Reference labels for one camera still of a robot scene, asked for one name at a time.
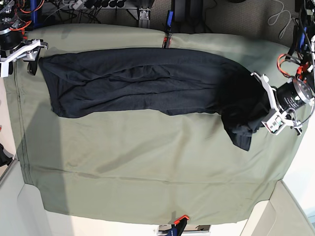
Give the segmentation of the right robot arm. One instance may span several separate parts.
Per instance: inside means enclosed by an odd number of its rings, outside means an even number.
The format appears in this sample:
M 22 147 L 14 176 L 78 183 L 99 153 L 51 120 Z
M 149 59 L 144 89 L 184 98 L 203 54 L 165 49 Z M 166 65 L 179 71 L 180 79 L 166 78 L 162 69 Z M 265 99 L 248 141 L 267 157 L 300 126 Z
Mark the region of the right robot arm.
M 48 48 L 42 39 L 27 39 L 26 29 L 37 24 L 37 12 L 43 0 L 2 0 L 0 2 L 0 76 L 13 73 L 13 63 L 19 59 L 28 63 L 28 73 L 34 76 L 39 54 Z

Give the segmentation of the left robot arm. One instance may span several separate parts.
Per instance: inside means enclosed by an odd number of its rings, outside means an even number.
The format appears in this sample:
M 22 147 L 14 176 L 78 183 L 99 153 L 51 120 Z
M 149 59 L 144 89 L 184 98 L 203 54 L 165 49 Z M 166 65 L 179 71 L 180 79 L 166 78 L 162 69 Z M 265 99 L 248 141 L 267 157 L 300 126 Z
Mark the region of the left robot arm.
M 273 135 L 279 135 L 285 127 L 301 135 L 310 118 L 300 121 L 296 111 L 304 105 L 315 106 L 315 2 L 297 0 L 295 11 L 299 17 L 294 20 L 292 45 L 288 53 L 278 56 L 276 64 L 287 82 L 275 88 L 265 74 L 251 74 L 267 92 L 269 113 L 261 123 Z

